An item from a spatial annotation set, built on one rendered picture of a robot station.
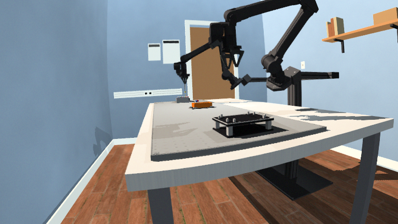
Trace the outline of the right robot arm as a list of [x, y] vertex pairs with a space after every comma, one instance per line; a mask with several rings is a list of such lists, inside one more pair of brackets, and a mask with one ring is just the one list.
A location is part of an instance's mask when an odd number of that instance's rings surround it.
[[[186, 69], [186, 68], [187, 68], [187, 65], [186, 65], [186, 62], [188, 62], [190, 59], [192, 59], [193, 57], [197, 56], [198, 54], [200, 54], [200, 53], [206, 51], [206, 50], [209, 49], [209, 48], [210, 48], [210, 47], [209, 47], [208, 43], [206, 43], [206, 44], [202, 45], [201, 47], [199, 47], [199, 48], [193, 50], [192, 52], [187, 53], [187, 54], [181, 56], [181, 57], [180, 57], [181, 62], [174, 63], [174, 70], [176, 70], [176, 74], [177, 74], [178, 76], [179, 76], [179, 75], [182, 75], [182, 74], [186, 74], [186, 73], [187, 73], [187, 69]], [[221, 52], [221, 49], [222, 49], [222, 48], [221, 48], [221, 45], [219, 45], [219, 52], [220, 52], [220, 55], [224, 55], [225, 52]], [[181, 69], [180, 69], [180, 64], [181, 64]], [[238, 80], [240, 80], [240, 78], [238, 79], [238, 78], [235, 77], [228, 69], [226, 69], [226, 67], [225, 67], [225, 65], [224, 65], [224, 63], [223, 63], [222, 60], [221, 60], [221, 65], [222, 65], [222, 68], [224, 68], [224, 69], [223, 69], [224, 71], [222, 72], [222, 75], [221, 75], [221, 77], [222, 77], [223, 80], [229, 79], [231, 86], [232, 86], [234, 83], [236, 83]], [[184, 68], [184, 69], [183, 69], [183, 68]]]

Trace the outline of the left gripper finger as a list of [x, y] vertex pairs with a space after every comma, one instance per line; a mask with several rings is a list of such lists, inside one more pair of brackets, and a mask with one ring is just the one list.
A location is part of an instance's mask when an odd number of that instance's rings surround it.
[[[238, 66], [239, 66], [239, 63], [240, 63], [240, 61], [241, 61], [241, 58], [242, 58], [242, 56], [243, 56], [243, 54], [244, 54], [244, 51], [243, 51], [243, 50], [230, 50], [229, 53], [230, 53], [230, 55], [231, 55], [232, 61], [233, 61], [233, 63], [234, 63], [234, 66], [235, 66], [235, 67], [238, 67]], [[236, 63], [236, 61], [235, 61], [234, 54], [239, 54], [239, 58], [238, 58], [237, 63]]]
[[[231, 56], [230, 56], [230, 55], [220, 55], [220, 58], [221, 58], [221, 60], [223, 61], [223, 63], [224, 63], [224, 65], [225, 65], [226, 69], [230, 69], [230, 66], [231, 66], [231, 63], [232, 63], [232, 58], [231, 58]], [[229, 58], [229, 59], [230, 59], [230, 60], [229, 60], [229, 65], [226, 64], [226, 61], [225, 61], [224, 58]]]

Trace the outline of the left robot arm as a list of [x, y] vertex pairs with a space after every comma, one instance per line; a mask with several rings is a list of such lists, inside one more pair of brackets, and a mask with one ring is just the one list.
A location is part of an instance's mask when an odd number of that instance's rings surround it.
[[278, 87], [282, 87], [290, 81], [290, 77], [285, 76], [282, 70], [282, 58], [308, 19], [314, 13], [318, 12], [319, 8], [315, 0], [263, 0], [246, 6], [229, 9], [225, 11], [223, 15], [225, 22], [210, 24], [210, 37], [208, 38], [209, 46], [213, 50], [219, 45], [221, 45], [222, 49], [228, 45], [234, 45], [232, 35], [236, 36], [235, 26], [237, 22], [262, 13], [298, 4], [301, 5], [300, 10], [278, 44], [261, 59], [261, 63], [264, 66], [263, 69], [266, 69], [266, 72], [270, 73], [267, 80]]

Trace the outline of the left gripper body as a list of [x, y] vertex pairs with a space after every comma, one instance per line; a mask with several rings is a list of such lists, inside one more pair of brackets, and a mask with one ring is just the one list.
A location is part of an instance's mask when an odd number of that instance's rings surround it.
[[[228, 45], [227, 47], [221, 49], [221, 52], [229, 53], [230, 50], [240, 50], [241, 49], [241, 46], [235, 46], [235, 45], [237, 45], [236, 36], [233, 36], [233, 43], [234, 43], [234, 45]], [[234, 49], [232, 49], [232, 48], [234, 48]]]

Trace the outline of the orange tube rack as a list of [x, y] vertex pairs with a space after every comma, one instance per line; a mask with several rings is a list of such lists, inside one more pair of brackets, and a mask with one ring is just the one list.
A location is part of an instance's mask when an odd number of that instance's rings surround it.
[[212, 102], [198, 102], [192, 103], [192, 107], [203, 108], [212, 106]]

